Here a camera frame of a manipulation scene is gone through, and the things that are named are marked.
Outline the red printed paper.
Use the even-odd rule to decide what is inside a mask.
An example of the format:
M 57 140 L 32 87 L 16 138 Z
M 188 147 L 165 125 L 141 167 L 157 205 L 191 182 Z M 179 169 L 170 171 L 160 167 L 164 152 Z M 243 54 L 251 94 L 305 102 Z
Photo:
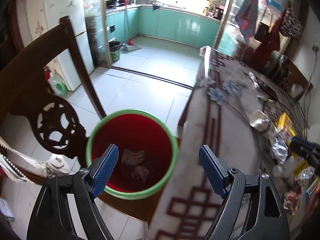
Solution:
M 302 194 L 301 189 L 291 190 L 284 194 L 283 208 L 290 215 L 295 215 L 298 211 L 299 200 Z

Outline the patterned paper cup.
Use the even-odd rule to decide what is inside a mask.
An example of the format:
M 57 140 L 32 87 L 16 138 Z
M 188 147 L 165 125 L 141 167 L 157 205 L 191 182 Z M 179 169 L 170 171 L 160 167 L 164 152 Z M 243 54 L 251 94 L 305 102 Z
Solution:
M 255 110 L 249 117 L 249 124 L 268 139 L 277 134 L 277 129 L 269 117 L 261 110 Z

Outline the clear plastic water bottle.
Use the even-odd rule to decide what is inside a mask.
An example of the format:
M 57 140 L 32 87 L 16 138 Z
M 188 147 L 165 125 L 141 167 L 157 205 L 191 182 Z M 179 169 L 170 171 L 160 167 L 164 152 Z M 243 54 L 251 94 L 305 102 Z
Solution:
M 272 174 L 274 177 L 290 178 L 296 168 L 296 160 L 293 156 L 289 157 L 283 164 L 273 167 Z

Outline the black kitchen trash bin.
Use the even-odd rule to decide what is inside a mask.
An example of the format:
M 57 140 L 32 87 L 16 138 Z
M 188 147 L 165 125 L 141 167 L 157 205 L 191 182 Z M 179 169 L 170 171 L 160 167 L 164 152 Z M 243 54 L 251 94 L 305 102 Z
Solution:
M 119 41 L 111 41 L 108 43 L 112 62 L 115 63 L 120 59 L 120 49 L 122 44 Z

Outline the teal kitchen cabinets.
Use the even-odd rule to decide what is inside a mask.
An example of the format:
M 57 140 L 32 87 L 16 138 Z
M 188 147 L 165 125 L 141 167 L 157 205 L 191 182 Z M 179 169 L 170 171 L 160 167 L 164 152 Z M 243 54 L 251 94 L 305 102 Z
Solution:
M 145 36 L 185 44 L 194 48 L 212 46 L 220 21 L 185 10 L 151 5 L 119 7 L 106 11 L 108 26 L 115 31 L 108 33 L 120 42 Z

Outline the white cap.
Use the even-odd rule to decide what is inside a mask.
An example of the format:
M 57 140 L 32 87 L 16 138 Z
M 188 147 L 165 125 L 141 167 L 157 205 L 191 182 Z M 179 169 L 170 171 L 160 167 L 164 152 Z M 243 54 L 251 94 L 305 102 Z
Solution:
M 62 155 L 52 154 L 46 161 L 48 169 L 55 172 L 58 176 L 66 176 L 71 172 L 71 168 L 68 166 Z

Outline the far wooden chair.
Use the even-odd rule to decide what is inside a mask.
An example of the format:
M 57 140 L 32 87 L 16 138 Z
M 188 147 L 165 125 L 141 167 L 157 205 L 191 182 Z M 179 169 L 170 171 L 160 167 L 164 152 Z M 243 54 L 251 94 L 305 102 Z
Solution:
M 287 94 L 299 101 L 313 89 L 313 84 L 307 80 L 292 60 L 281 54 L 276 72 L 272 80 Z

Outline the dark carved wooden chair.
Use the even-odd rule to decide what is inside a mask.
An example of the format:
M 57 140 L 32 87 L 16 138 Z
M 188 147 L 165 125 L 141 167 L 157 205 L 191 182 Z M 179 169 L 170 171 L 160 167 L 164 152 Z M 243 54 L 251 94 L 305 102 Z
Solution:
M 1 120 L 7 113 L 25 116 L 39 144 L 51 153 L 76 158 L 81 168 L 87 167 L 85 128 L 74 108 L 65 99 L 48 92 L 44 67 L 67 49 L 67 43 L 50 43 L 57 33 L 45 33 L 25 47 L 1 71 Z M 82 85 L 99 118 L 106 113 L 100 103 L 89 74 L 77 59 L 77 45 L 70 51 Z

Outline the red hanging garment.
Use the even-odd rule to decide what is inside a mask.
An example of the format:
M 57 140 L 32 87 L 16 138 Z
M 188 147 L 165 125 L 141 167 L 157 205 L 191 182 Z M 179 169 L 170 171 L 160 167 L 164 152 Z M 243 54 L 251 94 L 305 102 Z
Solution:
M 277 19 L 271 31 L 263 39 L 259 47 L 254 51 L 252 57 L 252 67 L 255 70 L 262 70 L 268 62 L 273 51 L 280 49 L 280 26 L 283 22 L 286 10 L 281 13 L 280 18 Z

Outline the red bucket green rim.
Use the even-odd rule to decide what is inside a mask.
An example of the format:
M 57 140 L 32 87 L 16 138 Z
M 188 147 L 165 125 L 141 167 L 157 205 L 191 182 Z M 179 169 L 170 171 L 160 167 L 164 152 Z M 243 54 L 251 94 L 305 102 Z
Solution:
M 125 200 L 150 197 L 165 187 L 179 155 L 176 137 L 150 113 L 125 109 L 100 120 L 89 136 L 86 164 L 101 157 L 110 144 L 118 161 L 105 192 Z

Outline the patterned hanging bag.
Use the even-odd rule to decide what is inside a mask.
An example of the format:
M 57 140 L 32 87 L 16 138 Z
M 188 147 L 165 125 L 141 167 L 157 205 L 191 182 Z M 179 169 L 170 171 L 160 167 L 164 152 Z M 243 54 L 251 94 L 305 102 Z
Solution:
M 300 20 L 296 17 L 294 11 L 290 7 L 287 7 L 280 26 L 281 35 L 289 38 L 298 38 L 302 35 L 302 30 Z

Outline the green liquid plastic jug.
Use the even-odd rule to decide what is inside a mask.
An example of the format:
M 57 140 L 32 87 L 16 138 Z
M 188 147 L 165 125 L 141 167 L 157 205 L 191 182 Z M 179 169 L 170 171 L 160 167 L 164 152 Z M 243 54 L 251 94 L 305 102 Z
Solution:
M 66 95 L 68 90 L 67 87 L 59 74 L 50 73 L 48 82 L 56 95 Z

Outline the plaid hanging cloth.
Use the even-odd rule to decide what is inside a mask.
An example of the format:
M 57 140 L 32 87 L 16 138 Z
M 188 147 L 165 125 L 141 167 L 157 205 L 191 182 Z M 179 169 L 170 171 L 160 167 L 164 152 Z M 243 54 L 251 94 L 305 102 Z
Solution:
M 249 44 L 250 38 L 255 35 L 258 18 L 258 1 L 244 0 L 234 17 L 246 44 Z

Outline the red broom with dustpan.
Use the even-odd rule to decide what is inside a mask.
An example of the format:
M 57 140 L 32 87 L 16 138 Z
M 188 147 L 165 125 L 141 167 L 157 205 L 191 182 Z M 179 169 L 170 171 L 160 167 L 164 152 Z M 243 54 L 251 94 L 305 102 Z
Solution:
M 130 35 L 129 17 L 127 14 L 128 0 L 124 0 L 124 3 L 125 3 L 125 27 L 126 27 L 127 36 L 128 36 L 128 39 L 127 39 L 127 42 L 125 42 L 124 48 L 126 51 L 136 51 L 136 50 L 139 50 L 140 47 L 133 44 L 133 39 L 131 38 L 131 35 Z

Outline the white refrigerator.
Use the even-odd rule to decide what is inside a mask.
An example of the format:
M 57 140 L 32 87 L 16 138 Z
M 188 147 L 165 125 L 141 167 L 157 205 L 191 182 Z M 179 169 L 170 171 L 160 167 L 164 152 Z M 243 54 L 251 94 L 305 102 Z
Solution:
M 63 79 L 68 90 L 77 89 L 82 81 L 76 70 L 70 47 L 77 45 L 76 56 L 83 69 L 91 74 L 94 70 L 87 27 L 84 0 L 16 0 L 17 22 L 22 43 L 29 45 L 47 32 L 57 33 L 50 43 L 67 43 L 67 49 L 54 57 L 47 65 Z

